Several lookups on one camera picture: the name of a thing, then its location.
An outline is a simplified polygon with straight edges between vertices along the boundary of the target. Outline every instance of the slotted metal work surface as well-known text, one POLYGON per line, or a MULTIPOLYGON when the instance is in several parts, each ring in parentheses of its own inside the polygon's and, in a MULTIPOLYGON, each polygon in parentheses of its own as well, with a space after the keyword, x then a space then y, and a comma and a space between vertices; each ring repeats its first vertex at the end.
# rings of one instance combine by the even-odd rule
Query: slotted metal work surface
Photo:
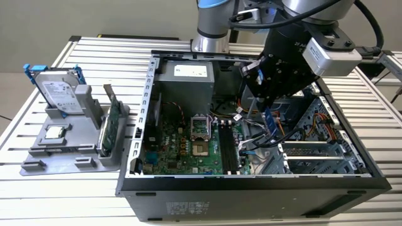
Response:
MULTIPOLYGON (((153 49, 189 51, 188 41, 82 38, 69 42, 53 66, 79 64, 94 98, 109 103, 103 84, 111 83, 118 99, 131 107, 126 145, 134 134, 138 106, 153 49)), ((260 45, 233 44, 236 54, 258 55, 260 45)), ((173 222, 173 225, 402 225, 402 123, 401 116, 370 81, 356 70, 326 84, 356 128, 393 190, 332 219, 293 221, 173 222)), ((34 91, 0 137, 2 225, 139 224, 125 198, 115 197, 118 172, 22 177, 21 163, 46 120, 45 99, 34 91)))

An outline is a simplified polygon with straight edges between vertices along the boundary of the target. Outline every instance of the wire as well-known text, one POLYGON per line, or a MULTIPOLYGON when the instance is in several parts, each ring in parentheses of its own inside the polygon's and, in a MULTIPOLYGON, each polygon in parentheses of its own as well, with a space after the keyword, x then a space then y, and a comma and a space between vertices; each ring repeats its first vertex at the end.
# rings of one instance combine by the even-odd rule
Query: wire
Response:
POLYGON ((242 107, 241 99, 238 99, 238 107, 241 107, 241 108, 244 109, 244 111, 245 111, 246 113, 249 113, 249 109, 245 109, 245 108, 242 107))
POLYGON ((269 24, 242 24, 237 22, 237 16, 233 16, 229 20, 229 24, 234 28, 245 28, 245 29, 269 29, 269 28, 278 28, 286 25, 290 25, 296 22, 302 21, 308 17, 313 16, 314 14, 324 11, 326 8, 332 7, 336 3, 341 2, 342 0, 333 0, 322 4, 321 6, 316 7, 313 10, 284 20, 280 22, 269 23, 269 24))
POLYGON ((7 120, 13 121, 11 118, 9 118, 9 117, 6 117, 6 116, 3 116, 3 115, 0 115, 0 118, 5 118, 5 119, 7 119, 7 120))
POLYGON ((354 4, 358 7, 358 9, 361 10, 362 14, 365 15, 365 17, 369 20, 369 23, 373 27, 376 39, 377 39, 377 45, 373 48, 374 48, 374 52, 380 54, 383 46, 384 46, 384 34, 383 34, 381 26, 376 20, 376 17, 373 16, 373 13, 370 12, 370 10, 365 6, 365 4, 361 2, 361 0, 356 0, 354 4))
POLYGON ((281 107, 282 107, 282 103, 280 104, 280 107, 277 107, 277 108, 272 108, 272 111, 273 111, 273 110, 278 110, 278 109, 281 109, 281 107))
POLYGON ((261 135, 261 136, 258 136, 258 137, 256 137, 256 138, 252 138, 252 139, 249 139, 249 140, 241 141, 241 142, 240 142, 240 145, 238 145, 240 149, 242 148, 242 146, 244 146, 245 144, 248 144, 248 143, 250 143, 250 142, 254 142, 254 141, 258 141, 258 140, 261 140, 262 138, 265 138, 266 135, 268 135, 268 134, 264 134, 264 135, 261 135))
POLYGON ((284 128, 282 128, 282 124, 281 124, 280 118, 278 118, 277 120, 278 120, 280 129, 281 129, 281 131, 282 131, 282 135, 285 136, 285 131, 284 131, 284 128))
POLYGON ((268 131, 265 125, 262 125, 262 124, 260 124, 260 123, 257 123, 257 122, 254 122, 254 121, 252 121, 249 119, 244 119, 244 121, 248 122, 252 125, 260 126, 265 131, 268 131))
POLYGON ((213 115, 216 115, 216 116, 218 116, 218 117, 232 118, 230 115, 218 114, 218 113, 216 113, 212 109, 210 109, 210 112, 212 112, 213 115))
MULTIPOLYGON (((330 117, 326 115, 326 114, 324 114, 324 113, 318 113, 320 115, 322 115, 322 117, 325 118, 325 119, 330 119, 330 117)), ((330 136, 332 136, 332 139, 333 140, 337 140, 337 135, 336 135, 336 131, 334 131, 334 129, 330 127, 330 125, 329 124, 326 124, 326 128, 328 128, 328 131, 329 131, 329 134, 330 134, 330 136)))
POLYGON ((385 76, 388 76, 392 72, 388 72, 376 82, 374 85, 377 85, 377 83, 385 78, 385 76))
POLYGON ((266 160, 266 158, 264 158, 264 157, 260 156, 258 154, 253 154, 253 156, 256 156, 256 157, 260 158, 261 160, 266 160))
POLYGON ((178 103, 177 102, 165 102, 165 104, 166 105, 175 105, 179 108, 181 114, 182 114, 182 123, 184 123, 184 125, 186 125, 186 122, 185 122, 185 113, 184 113, 182 107, 178 105, 178 103))
POLYGON ((269 159, 266 159, 265 161, 262 161, 262 162, 258 164, 258 166, 254 168, 254 174, 256 174, 256 172, 257 172, 257 169, 261 167, 261 165, 265 164, 268 161, 269 161, 269 159))
POLYGON ((276 147, 280 143, 282 143, 284 141, 286 141, 288 139, 290 139, 290 137, 297 133, 300 132, 302 134, 302 140, 306 139, 306 132, 302 128, 297 128, 294 129, 285 137, 282 137, 281 139, 278 139, 276 142, 270 143, 270 144, 265 144, 268 143, 272 138, 273 138, 273 135, 272 137, 265 141, 265 143, 260 144, 260 145, 256 145, 256 148, 248 150, 248 151, 253 151, 258 148, 270 148, 270 147, 276 147))
MULTIPOLYGON (((317 120, 316 120, 317 116, 321 117, 321 120, 329 119, 329 117, 324 113, 316 113, 314 114, 314 116, 313 116, 313 125, 312 125, 310 131, 308 132, 308 137, 312 135, 312 133, 314 131, 314 127, 317 125, 317 120)), ((326 127, 326 130, 328 130, 329 135, 332 137, 332 140, 337 140, 337 135, 336 135, 336 131, 333 130, 333 128, 329 125, 326 125, 326 124, 325 124, 325 127, 326 127)))
POLYGON ((260 136, 264 135, 264 134, 265 134, 265 132, 256 133, 256 134, 252 136, 252 138, 257 138, 257 137, 260 137, 260 136))
POLYGON ((285 136, 285 131, 284 131, 282 123, 281 123, 281 112, 276 111, 276 112, 273 112, 273 115, 277 115, 278 126, 281 129, 282 135, 285 136))
POLYGON ((392 99, 392 104, 396 102, 399 96, 400 96, 400 94, 397 94, 397 95, 395 96, 395 98, 392 99))

